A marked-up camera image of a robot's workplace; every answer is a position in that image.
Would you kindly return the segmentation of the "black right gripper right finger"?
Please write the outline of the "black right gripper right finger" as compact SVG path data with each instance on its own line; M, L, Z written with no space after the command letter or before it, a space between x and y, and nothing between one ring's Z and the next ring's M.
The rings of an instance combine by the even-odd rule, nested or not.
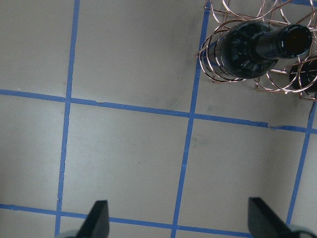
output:
M253 238L294 238L293 232L259 197L248 199L248 229Z

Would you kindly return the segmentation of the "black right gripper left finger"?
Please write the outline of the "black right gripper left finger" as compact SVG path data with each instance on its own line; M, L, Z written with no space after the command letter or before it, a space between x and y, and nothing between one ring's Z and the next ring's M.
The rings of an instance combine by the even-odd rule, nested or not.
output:
M107 200L94 203L76 238L107 238L109 235L109 214Z

